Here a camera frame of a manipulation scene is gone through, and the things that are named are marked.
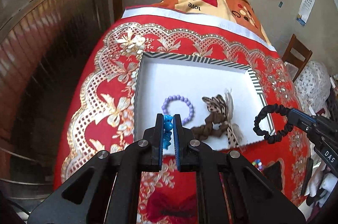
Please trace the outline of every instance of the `red tablecloth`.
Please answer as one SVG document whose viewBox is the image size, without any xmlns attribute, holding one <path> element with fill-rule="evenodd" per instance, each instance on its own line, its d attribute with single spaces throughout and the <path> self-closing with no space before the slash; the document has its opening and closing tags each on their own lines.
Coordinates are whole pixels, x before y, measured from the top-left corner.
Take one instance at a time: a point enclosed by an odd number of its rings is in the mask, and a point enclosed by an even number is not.
<svg viewBox="0 0 338 224">
<path fill-rule="evenodd" d="M 194 54 L 250 65 L 268 104 L 299 108 L 292 81 L 276 51 L 263 42 L 244 37 L 239 25 L 225 30 L 222 25 L 212 27 L 183 21 L 198 14 L 179 13 L 181 20 L 157 14 L 135 15 L 130 14 L 131 17 L 110 27 L 83 70 L 62 132 L 55 188 L 97 151 L 116 152 L 133 142 L 134 94 L 144 51 Z M 282 129 L 285 118 L 275 114 L 272 117 L 275 129 Z M 147 118 L 155 121 L 156 116 Z M 283 193 L 296 205 L 304 200 L 300 190 L 309 155 L 304 133 L 294 129 L 274 145 L 262 141 L 246 146 L 243 155 L 249 161 L 261 159 L 264 166 L 280 161 Z M 166 156 L 160 173 L 142 175 L 138 222 L 195 223 L 196 217 L 190 215 L 196 204 L 195 195 L 195 174 L 177 172 L 174 157 Z M 159 213 L 163 206 L 166 211 L 180 208 L 187 215 L 163 216 Z"/>
</svg>

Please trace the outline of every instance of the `blue beaded bracelet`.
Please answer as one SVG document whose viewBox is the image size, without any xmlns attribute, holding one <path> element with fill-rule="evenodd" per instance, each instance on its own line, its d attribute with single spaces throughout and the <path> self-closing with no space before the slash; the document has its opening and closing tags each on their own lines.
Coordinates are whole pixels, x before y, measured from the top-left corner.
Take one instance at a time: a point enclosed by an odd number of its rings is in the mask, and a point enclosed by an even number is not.
<svg viewBox="0 0 338 224">
<path fill-rule="evenodd" d="M 189 101 L 188 98 L 185 98 L 183 96 L 180 95 L 174 95 L 174 96 L 169 96 L 168 98 L 164 99 L 164 103 L 162 105 L 162 110 L 163 110 L 163 114 L 164 115 L 168 115 L 168 104 L 170 101 L 175 101 L 175 100 L 180 100 L 182 102 L 185 102 L 185 104 L 189 107 L 189 116 L 187 118 L 184 118 L 182 120 L 182 125 L 185 125 L 187 123 L 189 123 L 192 119 L 192 117 L 194 116 L 194 106 L 192 105 L 192 103 Z"/>
</svg>

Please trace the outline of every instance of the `wooden chair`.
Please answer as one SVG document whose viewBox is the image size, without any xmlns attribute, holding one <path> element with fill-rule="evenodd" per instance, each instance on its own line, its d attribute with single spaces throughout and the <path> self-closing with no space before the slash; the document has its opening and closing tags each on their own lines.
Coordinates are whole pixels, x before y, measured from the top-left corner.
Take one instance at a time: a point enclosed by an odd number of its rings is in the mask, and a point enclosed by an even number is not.
<svg viewBox="0 0 338 224">
<path fill-rule="evenodd" d="M 291 53 L 291 49 L 296 50 L 299 54 L 301 54 L 305 59 L 304 60 L 300 60 L 298 59 L 295 55 L 293 55 Z M 295 75 L 295 77 L 293 78 L 293 82 L 295 82 L 295 80 L 297 79 L 297 77 L 299 76 L 299 74 L 302 72 L 303 68 L 305 67 L 305 65 L 308 63 L 310 57 L 312 55 L 312 51 L 307 49 L 306 46 L 304 46 L 297 38 L 296 35 L 293 34 L 291 37 L 291 40 L 288 44 L 288 47 L 286 48 L 286 51 L 284 52 L 284 55 L 282 57 L 282 61 L 283 62 L 288 62 L 292 65 L 294 65 L 295 67 L 298 68 L 298 71 Z"/>
</svg>

